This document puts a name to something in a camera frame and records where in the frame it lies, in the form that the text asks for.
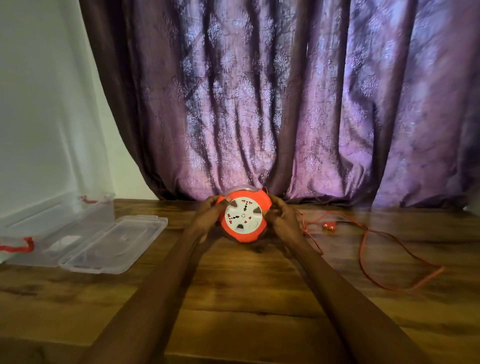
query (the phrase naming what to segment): plastic storage container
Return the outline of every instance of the plastic storage container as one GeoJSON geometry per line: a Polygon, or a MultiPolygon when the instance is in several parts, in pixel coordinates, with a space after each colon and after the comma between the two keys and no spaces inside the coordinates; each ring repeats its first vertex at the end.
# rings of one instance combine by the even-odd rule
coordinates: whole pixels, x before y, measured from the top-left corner
{"type": "Polygon", "coordinates": [[[114,197],[92,201],[65,194],[0,218],[2,244],[25,245],[26,236],[35,242],[32,252],[14,254],[6,263],[62,266],[85,273],[124,272],[168,225],[168,219],[140,215],[115,221],[114,197]]]}

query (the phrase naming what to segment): white circular disc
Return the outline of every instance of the white circular disc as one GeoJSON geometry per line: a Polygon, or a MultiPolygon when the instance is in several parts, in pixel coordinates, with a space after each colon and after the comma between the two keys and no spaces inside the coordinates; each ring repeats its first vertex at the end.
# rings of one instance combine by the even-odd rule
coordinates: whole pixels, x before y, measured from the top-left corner
{"type": "Polygon", "coordinates": [[[254,200],[248,197],[234,199],[237,207],[231,204],[225,210],[227,225],[239,234],[250,234],[260,227],[262,209],[254,200]]]}

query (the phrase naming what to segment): wooden table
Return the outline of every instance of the wooden table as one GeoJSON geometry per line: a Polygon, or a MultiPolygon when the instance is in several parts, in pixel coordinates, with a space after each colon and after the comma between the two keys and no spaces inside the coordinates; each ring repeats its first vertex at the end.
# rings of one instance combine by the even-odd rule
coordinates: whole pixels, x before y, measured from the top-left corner
{"type": "MultiPolygon", "coordinates": [[[[159,215],[168,228],[120,275],[60,268],[0,266],[0,362],[74,363],[142,279],[161,262],[193,215],[195,203],[117,200],[116,215],[159,215]]],[[[307,219],[323,209],[301,206],[307,219]]],[[[362,231],[319,226],[325,259],[390,315],[435,363],[480,363],[480,218],[440,210],[348,212],[388,231],[446,271],[415,293],[373,285],[358,264],[362,231]]],[[[162,342],[168,363],[342,363],[345,350],[294,264],[276,248],[240,245],[214,234],[199,247],[179,295],[181,308],[162,342]]],[[[372,236],[368,269],[384,283],[407,286],[428,268],[401,248],[372,236]]]]}

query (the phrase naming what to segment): red plug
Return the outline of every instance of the red plug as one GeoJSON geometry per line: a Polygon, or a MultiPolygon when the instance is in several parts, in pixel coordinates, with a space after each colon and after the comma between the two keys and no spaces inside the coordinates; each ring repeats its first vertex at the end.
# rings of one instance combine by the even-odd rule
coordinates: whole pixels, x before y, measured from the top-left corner
{"type": "Polygon", "coordinates": [[[335,232],[336,231],[336,222],[335,221],[325,221],[324,223],[322,223],[322,227],[323,227],[324,230],[335,232]]]}

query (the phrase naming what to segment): purple curtain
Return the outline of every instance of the purple curtain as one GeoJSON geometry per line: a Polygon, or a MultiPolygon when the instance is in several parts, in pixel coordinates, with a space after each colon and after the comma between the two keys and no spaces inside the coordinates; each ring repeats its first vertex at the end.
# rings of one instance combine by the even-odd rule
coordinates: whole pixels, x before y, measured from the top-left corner
{"type": "Polygon", "coordinates": [[[80,0],[159,198],[463,206],[480,181],[478,0],[80,0]]]}

